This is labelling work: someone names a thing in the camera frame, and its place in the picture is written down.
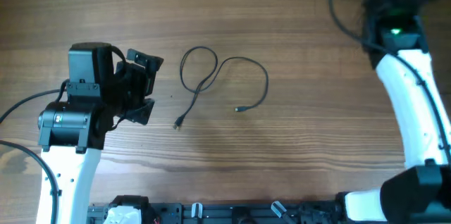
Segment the wood grain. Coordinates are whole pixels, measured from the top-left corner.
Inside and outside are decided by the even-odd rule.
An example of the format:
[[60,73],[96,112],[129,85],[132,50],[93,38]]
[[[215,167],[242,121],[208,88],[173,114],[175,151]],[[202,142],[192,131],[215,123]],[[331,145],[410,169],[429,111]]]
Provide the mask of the wood grain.
[[[358,30],[361,0],[336,0]],[[450,0],[424,12],[434,73],[445,103],[451,92]],[[104,41],[165,59],[148,126],[124,122],[107,134],[91,193],[191,203],[332,198],[379,186],[403,168],[390,100],[358,44],[341,34],[326,0],[0,0],[0,111],[68,77],[71,44]],[[261,96],[255,65],[232,61],[202,93],[180,132],[172,129],[192,95],[178,77],[181,56],[206,45],[219,56],[247,56],[269,72]],[[195,86],[213,66],[197,52],[185,78]],[[0,138],[39,152],[39,112],[55,96],[24,104],[0,125]],[[0,147],[0,223],[33,223],[38,165]]]

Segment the green led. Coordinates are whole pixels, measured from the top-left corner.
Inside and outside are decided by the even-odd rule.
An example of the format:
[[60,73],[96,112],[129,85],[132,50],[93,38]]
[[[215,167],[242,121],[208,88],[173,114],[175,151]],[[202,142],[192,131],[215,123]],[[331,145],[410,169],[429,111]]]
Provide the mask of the green led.
[[398,35],[399,33],[401,33],[401,29],[392,29],[392,34]]

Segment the cable connector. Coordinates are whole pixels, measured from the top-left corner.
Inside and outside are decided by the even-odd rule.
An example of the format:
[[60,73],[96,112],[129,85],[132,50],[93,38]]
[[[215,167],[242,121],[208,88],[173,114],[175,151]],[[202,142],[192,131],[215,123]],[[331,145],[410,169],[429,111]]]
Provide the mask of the cable connector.
[[248,106],[241,106],[241,107],[236,107],[235,111],[236,112],[243,112],[243,111],[247,111],[249,109]]
[[174,128],[174,130],[180,129],[184,119],[185,119],[185,116],[178,117],[177,120],[174,123],[174,126],[172,128]]

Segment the wooden table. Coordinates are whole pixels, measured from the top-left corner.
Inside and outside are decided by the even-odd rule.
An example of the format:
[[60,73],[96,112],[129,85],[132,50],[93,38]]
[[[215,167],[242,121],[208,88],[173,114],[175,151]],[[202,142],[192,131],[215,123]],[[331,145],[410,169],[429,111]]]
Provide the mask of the wooden table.
[[[350,28],[361,25],[361,0],[336,0]],[[424,12],[435,76],[450,99],[451,0]],[[326,0],[0,0],[0,111],[68,77],[71,44],[104,41],[165,59],[149,124],[122,123],[107,134],[91,202],[118,194],[151,201],[232,202],[331,199],[368,189],[403,169],[390,100],[360,46],[330,20]],[[264,75],[232,61],[200,95],[181,131],[172,129],[192,94],[178,76],[181,56],[205,45],[220,61],[248,56]],[[213,66],[188,59],[195,86]],[[55,96],[35,99],[0,125],[0,138],[39,153],[37,116]],[[41,169],[0,147],[0,223],[33,223]]]

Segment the wooden tabletop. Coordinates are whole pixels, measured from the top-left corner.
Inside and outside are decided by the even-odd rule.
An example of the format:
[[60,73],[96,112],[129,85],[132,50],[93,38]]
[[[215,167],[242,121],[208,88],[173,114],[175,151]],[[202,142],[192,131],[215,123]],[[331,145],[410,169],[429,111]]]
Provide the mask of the wooden tabletop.
[[[353,30],[361,0],[336,0]],[[123,122],[106,136],[91,202],[119,194],[150,201],[332,199],[368,189],[403,169],[397,122],[388,95],[361,47],[334,26],[327,0],[0,0],[0,113],[68,77],[67,52],[77,42],[110,42],[165,59],[157,74],[149,124]],[[451,0],[423,12],[434,73],[445,101],[450,90]],[[260,68],[227,63],[200,94],[182,130],[175,119],[192,94],[178,75],[191,47],[212,48],[220,62],[247,56]],[[204,52],[187,60],[195,85],[212,69]],[[0,138],[36,153],[37,116],[54,95],[21,106],[0,125]],[[40,167],[0,147],[0,223],[33,223]]]

